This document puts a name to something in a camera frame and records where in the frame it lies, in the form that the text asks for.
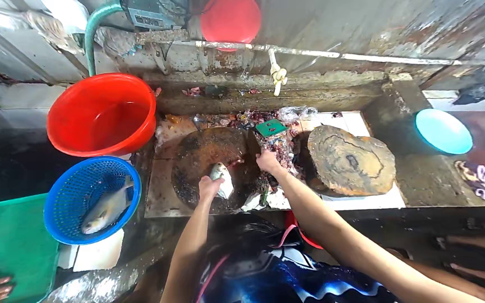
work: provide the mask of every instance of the silver fish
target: silver fish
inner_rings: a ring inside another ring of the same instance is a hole
[[[125,185],[121,189],[103,193],[95,207],[85,217],[81,224],[81,231],[89,235],[117,220],[119,215],[131,204],[131,201],[127,199],[127,188],[132,186],[134,186],[134,182],[127,175]]]
[[[233,183],[231,182],[231,175],[227,170],[227,167],[222,162],[215,163],[209,177],[212,181],[219,178],[223,178],[225,180],[222,184],[220,184],[220,190],[218,191],[217,196],[228,199],[233,193]]]

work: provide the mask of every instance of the blue plastic basket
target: blue plastic basket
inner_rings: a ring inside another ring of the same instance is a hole
[[[130,206],[110,226],[90,235],[82,233],[81,224],[88,211],[103,192],[122,188],[127,175],[134,181],[134,186],[127,189]],[[132,165],[117,157],[94,157],[74,165],[54,183],[44,205],[44,224],[61,243],[95,243],[113,235],[130,220],[140,197],[141,181]]]

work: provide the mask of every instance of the green plastic tray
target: green plastic tray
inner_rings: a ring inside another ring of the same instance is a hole
[[[0,202],[0,278],[15,284],[5,302],[39,302],[52,290],[59,243],[44,227],[47,195]]]

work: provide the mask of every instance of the tree stump cutting board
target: tree stump cutting board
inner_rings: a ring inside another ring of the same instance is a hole
[[[222,162],[228,168],[233,193],[228,199],[214,198],[212,214],[229,214],[241,208],[248,196],[257,189],[260,169],[255,155],[248,151],[246,132],[235,128],[206,128],[188,134],[177,146],[175,163],[171,170],[171,182],[179,199],[192,209],[199,201],[198,183],[201,177],[211,173],[212,165]]]
[[[305,167],[306,182],[327,196],[386,194],[396,176],[394,155],[373,137],[357,137],[343,129],[323,125],[306,141],[312,165]]]

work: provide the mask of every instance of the water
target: water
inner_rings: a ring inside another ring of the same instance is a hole
[[[148,114],[149,106],[135,102],[108,107],[93,121],[93,149],[107,148],[130,137],[143,124]]]

